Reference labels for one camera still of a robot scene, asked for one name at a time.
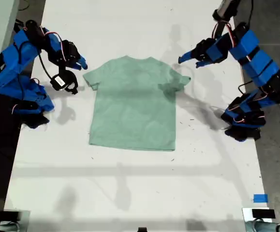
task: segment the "t-shirt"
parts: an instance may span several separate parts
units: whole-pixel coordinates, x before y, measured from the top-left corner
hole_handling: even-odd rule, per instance
[[[152,57],[113,59],[84,74],[97,91],[89,144],[175,150],[176,94],[190,81]]]

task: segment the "white wire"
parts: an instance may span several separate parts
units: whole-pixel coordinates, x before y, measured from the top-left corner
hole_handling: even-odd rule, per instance
[[[61,46],[61,52],[62,52],[63,59],[64,59],[64,61],[67,61],[66,57],[64,56],[61,37],[59,36],[59,34],[57,32],[54,32],[54,31],[48,31],[47,33],[44,34],[44,36],[49,35],[49,34],[56,34],[56,35],[58,35],[58,38],[60,40],[60,46]]]

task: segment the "concrete floor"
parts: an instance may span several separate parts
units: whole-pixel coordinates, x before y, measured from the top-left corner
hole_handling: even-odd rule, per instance
[[[28,0],[30,7],[18,12],[17,18],[22,21],[42,20],[45,0]],[[21,0],[19,8],[24,8],[26,2]],[[250,13],[250,1],[242,0],[238,9],[236,22],[246,21]],[[280,0],[255,0],[251,29],[261,41],[264,49],[280,65]],[[260,168],[265,192],[269,195],[269,206],[276,210],[277,222],[280,223],[280,105],[265,109],[267,124],[262,129],[262,138],[256,142]],[[0,210],[3,208],[7,183],[10,178],[12,163],[5,163],[0,157],[0,169],[4,169],[6,177],[0,182]]]

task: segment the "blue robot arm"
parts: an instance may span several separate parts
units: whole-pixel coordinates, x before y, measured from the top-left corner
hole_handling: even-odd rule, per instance
[[[51,111],[54,105],[43,86],[21,75],[25,67],[37,56],[44,67],[40,53],[46,51],[48,59],[59,67],[59,73],[53,77],[44,67],[53,88],[72,94],[77,93],[78,83],[74,73],[66,70],[66,67],[77,70],[88,68],[75,45],[67,40],[62,41],[55,34],[29,20],[24,29],[17,31],[13,44],[0,53],[0,94],[15,99],[12,113],[21,114],[23,121],[31,128],[47,123],[43,112]]]
[[[251,77],[257,89],[236,98],[221,116],[230,124],[225,133],[241,142],[247,138],[259,139],[259,129],[266,123],[261,109],[280,103],[280,68],[258,45],[249,24],[240,23],[223,36],[201,41],[178,59],[182,63],[195,58],[199,61],[198,68],[222,62],[230,52]]]

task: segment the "cable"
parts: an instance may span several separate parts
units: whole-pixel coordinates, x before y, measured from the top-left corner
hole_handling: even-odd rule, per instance
[[[31,80],[37,80],[38,81],[38,85],[40,84],[40,80],[38,78],[32,78]]]
[[[247,24],[248,26],[251,25],[251,17],[252,17],[253,10],[254,10],[254,0],[251,0],[251,13],[250,13],[250,16],[248,18],[248,24]]]
[[[40,53],[38,54],[38,56],[39,56],[40,63],[41,63],[41,65],[42,65],[42,68],[43,68],[44,72],[45,72],[45,73],[46,73],[46,75],[49,77],[49,79],[51,79],[51,80],[52,80],[52,77],[48,74],[48,72],[47,72],[47,70],[46,70],[46,68],[45,68],[45,66],[44,66],[44,64],[43,64],[43,60],[42,60],[42,58],[41,58]]]
[[[56,35],[58,35],[58,38],[59,38],[59,40],[60,40],[60,46],[61,46],[61,52],[62,52],[63,59],[64,59],[64,61],[67,61],[67,60],[66,60],[66,57],[64,56],[63,46],[62,46],[62,39],[61,39],[60,35],[59,35],[57,32],[48,31],[47,33],[44,34],[44,36],[49,35],[49,34],[56,34]]]
[[[240,87],[245,86],[245,85],[248,85],[248,84],[250,84],[251,82],[252,82],[252,81],[249,81],[249,82],[246,82],[246,83],[244,83],[244,84],[239,85],[239,86],[237,87],[238,91],[240,91],[241,94],[244,94],[244,93],[241,91]]]
[[[232,44],[232,48],[233,48],[233,47],[236,46],[236,44],[235,44],[235,40],[234,40],[234,37],[233,37],[233,34],[232,34],[231,26],[229,26],[228,24],[226,24],[226,27],[228,28],[229,36],[230,36],[230,40],[231,40],[231,44]]]
[[[215,27],[214,27],[214,29],[213,29],[213,31],[212,31],[212,39],[214,38],[215,30],[216,30],[217,25],[218,25],[218,23],[215,24]]]
[[[23,0],[23,1],[25,1],[27,3],[27,6],[23,9],[19,9],[18,11],[24,11],[24,10],[26,10],[30,7],[30,4],[29,4],[28,0]]]

